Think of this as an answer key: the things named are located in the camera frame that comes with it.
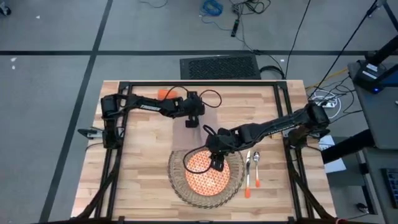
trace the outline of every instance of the wooden tabletop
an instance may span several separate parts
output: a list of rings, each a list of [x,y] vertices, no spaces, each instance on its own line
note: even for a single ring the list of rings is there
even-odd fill
[[[302,108],[307,103],[303,82],[301,80],[286,82],[292,109],[295,111]],[[105,81],[99,98],[116,93],[118,85],[118,81]],[[170,86],[135,86],[133,93],[156,98],[159,89],[167,88]],[[223,104],[217,109],[219,127],[233,128],[244,123],[263,123],[277,118],[272,87],[188,86],[187,88],[198,92],[213,89],[221,94]],[[217,105],[219,99],[208,94],[203,100]],[[93,126],[103,128],[100,104],[95,113]],[[252,149],[252,152],[261,153],[259,162],[261,187],[257,189],[252,178],[251,198],[244,197],[245,184],[243,184],[242,189],[219,208],[195,208],[181,201],[171,188],[167,176],[172,126],[172,119],[158,113],[144,110],[130,111],[114,204],[114,220],[117,220],[118,216],[125,216],[127,220],[284,221],[287,217],[294,216],[282,140],[270,137],[264,138]],[[101,140],[92,140],[89,145],[96,142]],[[326,210],[335,215],[320,153],[305,148],[302,155],[310,190]],[[104,157],[105,149],[101,144],[87,150],[72,216],[82,212],[98,190]],[[251,166],[252,174],[254,169],[255,166]],[[306,216],[304,198],[300,190],[299,195],[303,216]],[[106,211],[107,198],[106,195],[103,214]]]

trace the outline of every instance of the black metal frame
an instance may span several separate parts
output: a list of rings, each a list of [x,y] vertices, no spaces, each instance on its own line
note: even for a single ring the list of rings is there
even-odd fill
[[[290,104],[290,98],[289,98],[289,92],[287,89],[287,84],[286,84],[286,82],[279,82],[279,81],[277,81],[277,82],[258,82],[258,81],[247,81],[247,82],[234,82],[234,81],[120,82],[119,88],[118,88],[118,93],[123,94],[123,91],[127,90],[127,93],[131,94],[134,86],[174,86],[174,85],[183,85],[183,86],[271,86],[271,87],[273,87],[273,90],[274,90],[275,103],[276,103],[276,107],[277,107],[278,116],[279,117],[283,116],[281,98],[280,98],[280,94],[279,94],[280,90],[282,90],[282,92],[284,94],[284,100],[285,100],[285,105],[286,105],[288,114],[292,113],[292,106]],[[126,125],[127,125],[128,113],[126,113],[122,119],[123,120],[122,120],[121,128],[125,129]],[[115,171],[115,173],[112,174],[109,203],[108,203],[106,217],[105,217],[108,219],[112,219],[112,216],[113,216],[113,207],[114,207],[114,201],[116,198],[116,190],[117,190],[117,184],[118,184],[120,163],[121,163],[121,158],[122,158],[121,156],[122,156],[122,152],[123,152],[124,134],[121,136],[121,140],[122,140],[122,144],[121,144],[120,148],[107,149],[106,156],[104,159],[102,177],[101,177],[101,185],[103,185],[105,183],[106,179],[108,179],[109,176],[111,175],[111,174],[108,174],[109,173],[109,165],[111,163],[112,153],[115,150],[116,158],[115,158],[114,167],[113,167],[113,170]],[[293,199],[296,218],[299,219],[299,218],[302,218],[302,212],[301,212],[301,208],[300,208],[300,199],[299,199],[299,194],[297,192],[296,181],[295,181],[294,177],[292,176],[292,172],[290,172],[290,170],[295,171],[295,167],[293,165],[292,156],[290,154],[290,146],[288,144],[286,144],[286,142],[287,142],[286,138],[284,137],[284,150],[285,150],[287,168],[289,170],[288,173],[289,173],[290,188],[292,191],[292,199]],[[307,186],[307,178],[305,176],[305,169],[304,169],[301,153],[296,151],[296,156],[297,156],[297,162],[298,162],[298,172],[300,173],[303,183],[305,184],[305,186]],[[100,216],[101,216],[103,196],[104,196],[104,194],[101,196],[100,200],[96,204],[95,218],[100,218]],[[307,198],[305,198],[305,204],[306,204],[306,208],[307,208],[308,217],[314,218],[311,203],[307,200]],[[278,224],[278,223],[287,223],[292,220],[291,217],[287,217],[287,218],[289,218],[289,221],[283,221],[283,222],[238,222],[238,223],[250,223],[250,224],[253,224],[253,223],[275,223],[275,224]],[[198,222],[180,221],[179,223],[198,223]]]

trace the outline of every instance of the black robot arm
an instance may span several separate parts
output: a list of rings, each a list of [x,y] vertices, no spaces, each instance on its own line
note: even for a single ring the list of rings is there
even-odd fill
[[[195,128],[199,125],[198,116],[205,114],[205,105],[195,91],[187,91],[187,98],[156,100],[135,94],[113,94],[101,99],[102,118],[104,120],[103,142],[107,149],[115,149],[120,146],[120,133],[117,120],[120,116],[133,109],[142,109],[159,112],[168,118],[188,116],[185,121],[187,128]]]
[[[211,152],[211,168],[223,170],[224,156],[235,151],[241,151],[253,147],[264,137],[284,131],[289,132],[289,141],[294,144],[309,133],[325,129],[329,125],[329,119],[325,110],[313,102],[293,114],[283,116],[262,124],[244,124],[233,129],[220,128],[215,133],[210,127],[204,126],[209,136],[206,139],[206,147]]]

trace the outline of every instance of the woven charger plate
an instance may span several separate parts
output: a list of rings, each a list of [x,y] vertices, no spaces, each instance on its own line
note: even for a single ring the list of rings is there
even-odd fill
[[[186,153],[186,151],[173,151],[169,157],[169,181],[180,199],[198,208],[216,208],[231,200],[242,186],[244,179],[244,162],[241,153],[235,152],[225,157],[223,172],[210,169],[204,174],[187,173],[182,162]],[[186,158],[188,168],[204,155],[210,155],[207,148],[188,155]]]

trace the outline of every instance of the orange object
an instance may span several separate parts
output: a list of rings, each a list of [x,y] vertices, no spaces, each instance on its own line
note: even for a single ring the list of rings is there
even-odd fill
[[[172,98],[177,98],[178,97],[178,93],[174,90],[170,91],[169,94],[169,90],[159,90],[157,92],[157,99],[158,100],[164,100],[164,98],[166,97],[166,99],[172,99]]]
[[[201,151],[193,155],[187,164],[188,169],[199,172],[210,165],[210,151]],[[224,170],[210,169],[204,174],[192,174],[185,171],[185,178],[193,191],[204,196],[213,196],[225,189],[230,177],[229,165],[224,161]]]
[[[247,189],[246,189],[246,192],[245,192],[244,196],[245,196],[246,198],[249,198],[249,197],[250,197],[250,188],[247,188]]]

